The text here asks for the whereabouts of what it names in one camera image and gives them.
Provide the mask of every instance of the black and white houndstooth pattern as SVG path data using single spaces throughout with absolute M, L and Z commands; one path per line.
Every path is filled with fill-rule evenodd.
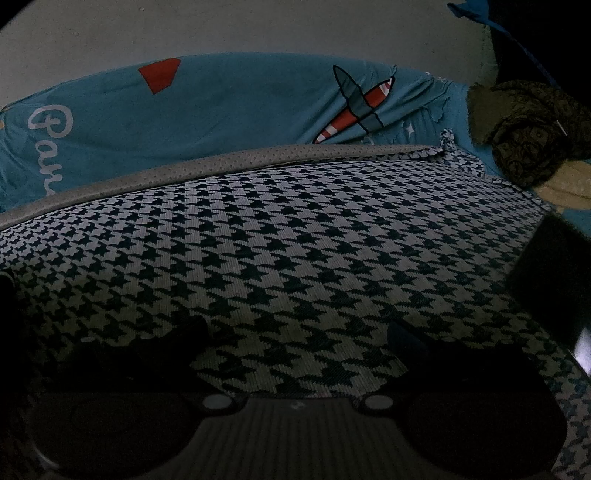
M 193 367 L 216 387 L 361 395 L 404 372 L 385 346 L 402 318 L 477 348 L 521 343 L 569 420 L 555 471 L 591 478 L 589 384 L 503 287 L 543 209 L 453 137 L 442 147 L 195 180 L 1 232 L 34 332 L 28 388 L 82 337 L 125 345 L 195 316 L 217 344 Z M 25 475 L 15 422 L 5 454 Z

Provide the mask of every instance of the blue fabric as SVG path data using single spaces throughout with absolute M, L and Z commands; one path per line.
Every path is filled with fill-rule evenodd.
M 566 209 L 562 217 L 591 239 L 591 210 Z
M 428 73 L 419 73 L 410 69 L 398 69 L 397 78 L 406 80 L 409 91 L 415 90 L 413 83 L 416 82 L 423 86 L 429 85 L 429 89 L 440 92 L 440 94 L 422 108 L 413 109 L 402 119 L 392 122 L 378 132 L 366 135 L 356 142 L 376 145 L 439 146 L 441 131 L 450 129 L 454 133 L 456 144 L 479 157 L 484 163 L 488 175 L 505 178 L 495 163 L 492 147 L 490 145 L 474 145 L 470 138 L 466 102 L 468 85 L 441 78 L 436 79 Z
M 144 65 L 62 83 L 0 113 L 0 210 L 146 168 L 248 148 L 311 143 L 346 106 L 333 65 L 367 92 L 395 76 L 380 121 L 437 144 L 449 82 L 339 57 L 228 53 L 179 57 L 153 93 Z M 361 139 L 355 124 L 326 142 Z
M 513 35 L 511 35 L 511 33 L 509 33 L 504 27 L 502 27 L 498 23 L 493 22 L 488 18 L 489 8 L 487 0 L 466 0 L 466 2 L 461 5 L 448 3 L 447 6 L 452 11 L 452 13 L 458 18 L 469 18 L 474 22 L 478 22 L 483 25 L 488 25 L 489 27 L 494 28 L 499 32 L 505 34 L 505 36 L 507 36 L 508 39 L 519 45 L 519 47 L 534 63 L 537 69 L 548 80 L 549 84 L 552 85 L 554 88 L 560 89 L 560 86 L 556 83 L 554 77 L 552 77 L 552 75 L 549 74 L 549 72 L 544 68 L 544 66 L 531 54 L 531 52 L 527 48 L 525 48 L 520 42 L 518 42 L 517 39 L 513 37 Z

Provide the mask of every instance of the red triangle print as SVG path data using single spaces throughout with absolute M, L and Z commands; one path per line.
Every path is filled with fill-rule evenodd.
M 150 63 L 150 65 L 141 67 L 138 70 L 152 93 L 156 94 L 172 85 L 179 65 L 181 65 L 179 59 L 167 59 Z

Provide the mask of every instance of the blue bedsheet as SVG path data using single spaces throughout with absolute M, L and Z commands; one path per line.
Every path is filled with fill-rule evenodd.
M 249 148 L 312 142 L 475 147 L 466 85 L 340 57 L 226 53 L 65 82 L 0 111 L 0 212 L 101 180 Z M 589 212 L 565 212 L 591 232 Z

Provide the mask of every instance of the houndstooth fabric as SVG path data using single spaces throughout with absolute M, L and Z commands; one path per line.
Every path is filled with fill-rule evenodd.
M 218 388 L 357 396 L 405 371 L 385 340 L 404 319 L 476 348 L 520 343 L 569 421 L 554 470 L 591 478 L 589 384 L 503 287 L 544 209 L 474 158 L 452 137 L 124 194 L 0 232 L 33 333 L 28 390 L 83 337 L 126 345 L 194 317 L 215 345 L 193 367 Z M 38 474 L 28 408 L 3 445 L 16 478 Z

